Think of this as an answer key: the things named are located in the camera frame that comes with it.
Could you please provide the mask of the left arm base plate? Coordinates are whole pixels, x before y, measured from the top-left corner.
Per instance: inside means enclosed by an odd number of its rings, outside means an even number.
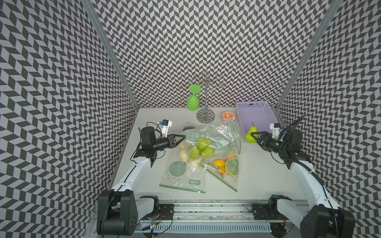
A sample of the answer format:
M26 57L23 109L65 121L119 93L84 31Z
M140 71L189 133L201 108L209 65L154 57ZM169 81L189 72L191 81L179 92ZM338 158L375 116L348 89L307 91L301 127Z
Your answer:
M147 218L154 221L172 221L174 207L174 204L160 204L154 208L151 214L147 215Z

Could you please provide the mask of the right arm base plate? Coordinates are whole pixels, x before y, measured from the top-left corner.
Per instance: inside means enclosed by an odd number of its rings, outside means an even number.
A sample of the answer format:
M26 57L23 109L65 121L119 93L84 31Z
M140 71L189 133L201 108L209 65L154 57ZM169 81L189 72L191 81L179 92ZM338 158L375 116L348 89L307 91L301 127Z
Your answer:
M252 214L255 220L266 220L266 221L268 220L288 221L289 220L286 216L280 214L278 211L269 209L268 204L253 203L250 205L250 209L252 211Z

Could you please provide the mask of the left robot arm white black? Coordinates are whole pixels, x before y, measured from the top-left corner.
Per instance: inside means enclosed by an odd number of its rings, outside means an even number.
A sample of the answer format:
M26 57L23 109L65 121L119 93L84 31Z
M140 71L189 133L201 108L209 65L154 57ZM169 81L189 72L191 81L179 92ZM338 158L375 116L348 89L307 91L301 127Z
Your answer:
M144 176L148 175L158 151L172 149L180 145L184 135L168 134L172 121L162 120L156 127L146 126L140 131L140 141L133 153L133 165L122 179L110 190L98 197L96 232L98 235L131 236L142 219L154 220L151 229L163 219L157 196L135 198Z

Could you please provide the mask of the zip bag with green pears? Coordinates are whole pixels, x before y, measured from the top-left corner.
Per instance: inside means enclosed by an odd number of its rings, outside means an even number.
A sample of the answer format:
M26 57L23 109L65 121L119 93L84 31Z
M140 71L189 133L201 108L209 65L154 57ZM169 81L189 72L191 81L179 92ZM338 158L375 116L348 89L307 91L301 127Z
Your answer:
M235 152L237 155L241 153L241 137L237 128L235 118L215 121L201 129L192 129L182 132L185 140L195 142L200 138L209 138L212 140L211 145L214 149L214 155L211 157L203 157L203 159L213 159L224 157Z

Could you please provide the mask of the green pear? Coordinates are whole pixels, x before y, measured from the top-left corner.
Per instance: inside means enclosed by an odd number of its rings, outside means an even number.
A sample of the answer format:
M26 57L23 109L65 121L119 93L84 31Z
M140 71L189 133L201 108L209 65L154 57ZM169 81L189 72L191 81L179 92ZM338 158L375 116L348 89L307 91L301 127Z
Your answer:
M204 150L211 145L212 140L209 138L200 138L197 141L197 147L199 150Z
M202 157L211 157L214 155L214 149L212 147L206 147L202 152Z
M257 138L259 137L257 134L252 135L252 133L258 132L257 127L255 127L254 124L250 127L249 131L247 132L245 139L248 143L256 143Z
M191 159L198 159L201 155L201 150L197 146L192 146L188 150L188 155Z

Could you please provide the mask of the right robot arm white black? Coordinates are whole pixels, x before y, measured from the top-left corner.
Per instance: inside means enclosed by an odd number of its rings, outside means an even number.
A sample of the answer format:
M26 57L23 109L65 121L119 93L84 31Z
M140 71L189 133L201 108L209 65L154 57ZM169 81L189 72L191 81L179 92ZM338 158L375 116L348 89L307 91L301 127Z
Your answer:
M296 203L283 195L272 195L268 201L269 215L279 213L293 223L303 238L351 238L356 220L329 194L314 170L310 157L301 151L303 133L296 126L299 117L285 127L278 137L267 131L249 132L264 151L275 152L298 180L307 199L309 211L302 211Z

